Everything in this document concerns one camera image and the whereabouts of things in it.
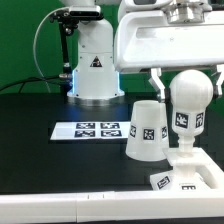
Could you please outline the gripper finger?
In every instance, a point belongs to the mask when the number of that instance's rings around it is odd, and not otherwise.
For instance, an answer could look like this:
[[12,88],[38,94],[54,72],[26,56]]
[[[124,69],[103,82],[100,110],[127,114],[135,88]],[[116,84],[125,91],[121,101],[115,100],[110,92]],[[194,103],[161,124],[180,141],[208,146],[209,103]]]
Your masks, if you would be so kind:
[[220,98],[223,94],[222,84],[224,83],[224,64],[220,64],[216,66],[214,77],[215,77],[214,97]]

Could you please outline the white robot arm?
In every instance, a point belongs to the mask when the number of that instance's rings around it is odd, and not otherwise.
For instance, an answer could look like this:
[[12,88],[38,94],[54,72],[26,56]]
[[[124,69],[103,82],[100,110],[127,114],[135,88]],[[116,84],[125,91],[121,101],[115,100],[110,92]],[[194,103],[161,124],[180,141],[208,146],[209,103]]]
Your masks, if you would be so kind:
[[60,0],[65,33],[77,30],[78,65],[70,98],[103,103],[124,94],[119,75],[150,74],[157,99],[168,93],[165,70],[209,68],[224,75],[224,5],[208,0]]

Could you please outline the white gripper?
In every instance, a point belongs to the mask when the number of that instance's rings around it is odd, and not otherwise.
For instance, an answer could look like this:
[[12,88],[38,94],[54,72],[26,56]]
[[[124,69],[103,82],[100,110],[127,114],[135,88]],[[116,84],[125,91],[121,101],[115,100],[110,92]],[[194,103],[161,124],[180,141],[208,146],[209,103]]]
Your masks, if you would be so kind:
[[166,100],[160,68],[224,64],[224,11],[205,14],[202,23],[170,24],[161,10],[126,14],[119,22],[114,64],[121,73],[150,69],[149,83]]

